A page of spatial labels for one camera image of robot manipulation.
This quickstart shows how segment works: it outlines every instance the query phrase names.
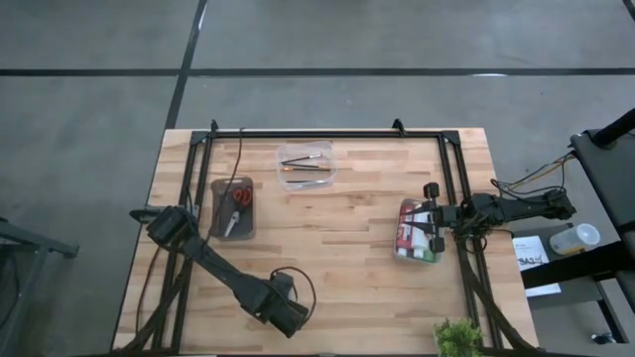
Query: paper sheet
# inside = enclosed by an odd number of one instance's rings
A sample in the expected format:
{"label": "paper sheet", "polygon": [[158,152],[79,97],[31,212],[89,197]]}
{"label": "paper sheet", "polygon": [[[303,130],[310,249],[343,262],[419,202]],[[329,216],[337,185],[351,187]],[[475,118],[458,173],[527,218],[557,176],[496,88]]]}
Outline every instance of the paper sheet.
{"label": "paper sheet", "polygon": [[[514,238],[513,242],[518,261],[518,268],[520,268],[521,272],[549,263],[547,252],[545,252],[545,247],[543,247],[543,243],[540,241],[539,236]],[[562,291],[560,290],[560,285],[558,285],[558,283],[525,289],[525,295],[527,298],[558,294],[561,292]]]}

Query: green plant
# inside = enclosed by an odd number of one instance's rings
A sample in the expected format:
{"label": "green plant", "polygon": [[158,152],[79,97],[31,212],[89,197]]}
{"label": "green plant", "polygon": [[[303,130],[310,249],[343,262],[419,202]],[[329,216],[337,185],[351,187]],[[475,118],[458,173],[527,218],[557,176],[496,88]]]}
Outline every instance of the green plant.
{"label": "green plant", "polygon": [[447,318],[445,322],[435,325],[435,337],[439,354],[443,357],[479,357],[480,352],[476,349],[477,341],[482,338],[480,328],[472,326],[472,320],[462,318],[450,322]]}

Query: concrete floor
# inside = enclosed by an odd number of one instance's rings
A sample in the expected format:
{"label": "concrete floor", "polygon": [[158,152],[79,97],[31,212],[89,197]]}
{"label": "concrete floor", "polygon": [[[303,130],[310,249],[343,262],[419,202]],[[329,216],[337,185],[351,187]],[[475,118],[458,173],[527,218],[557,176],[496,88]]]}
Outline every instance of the concrete floor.
{"label": "concrete floor", "polygon": [[[4,1],[0,68],[177,68],[196,4]],[[635,66],[633,34],[620,0],[210,0],[192,67]],[[147,197],[175,83],[0,77],[0,216],[81,245],[74,261],[47,262],[24,356],[108,349],[138,233],[127,212]],[[513,179],[635,106],[634,89],[632,76],[191,78],[177,127],[387,127],[397,117],[485,127],[498,176]],[[576,162],[567,187],[573,222],[617,239]],[[631,310],[606,287],[635,339]],[[533,315],[550,351],[635,352],[589,341],[607,328],[593,304]]]}

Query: scissors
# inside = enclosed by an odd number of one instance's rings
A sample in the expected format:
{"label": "scissors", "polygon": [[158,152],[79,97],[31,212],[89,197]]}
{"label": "scissors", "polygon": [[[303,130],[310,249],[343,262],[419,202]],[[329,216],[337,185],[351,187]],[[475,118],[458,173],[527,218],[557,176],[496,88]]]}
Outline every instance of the scissors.
{"label": "scissors", "polygon": [[225,237],[229,236],[234,225],[240,221],[240,213],[251,204],[253,192],[251,187],[238,187],[231,192],[231,197],[234,201],[234,212],[231,214],[229,223],[227,223]]}

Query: wooden tabletop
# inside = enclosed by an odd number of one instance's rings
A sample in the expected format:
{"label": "wooden tabletop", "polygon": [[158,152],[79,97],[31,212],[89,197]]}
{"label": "wooden tabletop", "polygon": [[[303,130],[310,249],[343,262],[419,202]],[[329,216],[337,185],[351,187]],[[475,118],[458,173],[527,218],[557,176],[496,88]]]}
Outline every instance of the wooden tabletop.
{"label": "wooden tabletop", "polygon": [[[489,180],[495,173],[484,130],[458,131],[472,190],[494,193]],[[166,132],[149,204],[178,203],[190,135],[190,130]],[[332,142],[339,168],[334,184],[286,191],[278,182],[275,151],[285,143],[303,140],[245,139],[238,175],[254,180],[255,237],[242,242],[210,241],[230,263],[257,277],[268,278],[273,269],[283,266],[303,269],[317,289],[313,318],[287,339],[275,327],[249,316],[227,287],[194,265],[182,353],[435,353],[433,325],[446,317],[467,316],[451,240],[446,240],[443,260],[434,266],[397,262],[391,251],[402,199],[422,198],[422,186],[436,181],[442,188],[440,202],[447,203],[437,141],[327,140]],[[238,140],[213,142],[200,232],[206,232],[211,222],[209,183],[230,176],[237,150]],[[200,156],[194,166],[192,195]],[[455,164],[451,164],[461,198]],[[488,241],[485,256],[494,298],[523,337],[537,345],[512,241],[503,232]],[[113,347],[125,345],[134,335],[137,303],[155,249],[142,231]],[[162,252],[157,261],[142,309],[144,318],[159,301],[167,256]],[[309,285],[302,276],[295,277],[299,302],[311,306]],[[487,334],[484,308],[479,307]],[[166,343],[171,328],[168,323]]]}

